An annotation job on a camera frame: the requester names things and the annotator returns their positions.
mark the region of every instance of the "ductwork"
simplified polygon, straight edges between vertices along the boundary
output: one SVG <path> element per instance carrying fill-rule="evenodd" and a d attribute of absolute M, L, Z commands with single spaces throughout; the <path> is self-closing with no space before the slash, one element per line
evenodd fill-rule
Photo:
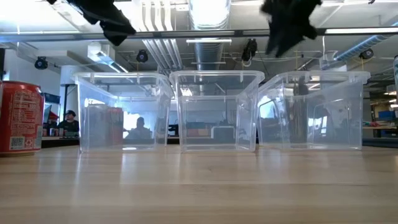
<path fill-rule="evenodd" d="M 395 27 L 398 26 L 398 21 L 393 23 L 391 26 Z M 334 67 L 340 61 L 347 61 L 348 59 L 358 56 L 361 52 L 364 52 L 367 49 L 379 44 L 380 42 L 387 40 L 388 38 L 392 37 L 393 35 L 373 35 L 366 40 L 362 41 L 361 43 L 355 45 L 354 47 L 344 51 L 344 52 L 337 52 L 337 54 L 333 57 L 332 63 L 325 63 L 321 65 L 322 70 L 327 70 L 331 67 Z"/>
<path fill-rule="evenodd" d="M 229 21 L 231 0 L 190 0 L 189 13 L 193 30 L 226 29 Z M 197 43 L 195 55 L 198 70 L 217 70 L 223 53 L 221 43 Z"/>
<path fill-rule="evenodd" d="M 115 61 L 116 52 L 109 44 L 92 42 L 88 45 L 87 57 L 96 63 L 109 66 L 116 72 L 128 72 L 123 66 Z"/>

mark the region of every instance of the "plastic container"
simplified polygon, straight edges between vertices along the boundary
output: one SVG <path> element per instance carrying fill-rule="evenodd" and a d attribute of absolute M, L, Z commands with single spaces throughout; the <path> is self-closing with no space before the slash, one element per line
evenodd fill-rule
<path fill-rule="evenodd" d="M 289 72 L 259 89 L 259 142 L 284 149 L 360 149 L 368 72 Z"/>
<path fill-rule="evenodd" d="M 151 150 L 167 143 L 174 93 L 157 73 L 77 73 L 80 149 Z"/>
<path fill-rule="evenodd" d="M 183 151 L 254 151 L 257 71 L 180 71 L 170 74 L 177 94 Z"/>

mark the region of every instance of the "desk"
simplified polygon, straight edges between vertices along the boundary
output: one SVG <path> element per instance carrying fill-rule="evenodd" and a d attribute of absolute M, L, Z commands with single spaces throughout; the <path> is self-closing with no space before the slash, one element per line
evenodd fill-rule
<path fill-rule="evenodd" d="M 394 149 L 77 150 L 0 159 L 2 223 L 398 222 Z"/>

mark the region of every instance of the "computer monitor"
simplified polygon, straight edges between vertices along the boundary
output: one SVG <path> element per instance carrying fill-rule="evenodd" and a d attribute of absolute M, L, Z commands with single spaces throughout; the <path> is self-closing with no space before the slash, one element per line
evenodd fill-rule
<path fill-rule="evenodd" d="M 52 105 L 44 105 L 44 115 L 43 115 L 43 123 L 49 123 L 49 116 L 51 112 Z"/>

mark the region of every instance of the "wall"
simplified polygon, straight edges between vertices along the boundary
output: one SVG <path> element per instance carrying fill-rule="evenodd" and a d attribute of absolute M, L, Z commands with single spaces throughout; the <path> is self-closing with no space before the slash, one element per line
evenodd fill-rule
<path fill-rule="evenodd" d="M 60 74 L 49 69 L 36 69 L 33 63 L 19 58 L 15 50 L 6 50 L 4 70 L 10 81 L 40 85 L 45 93 L 57 96 L 60 94 Z M 53 105 L 52 112 L 58 114 L 58 107 L 58 105 Z"/>

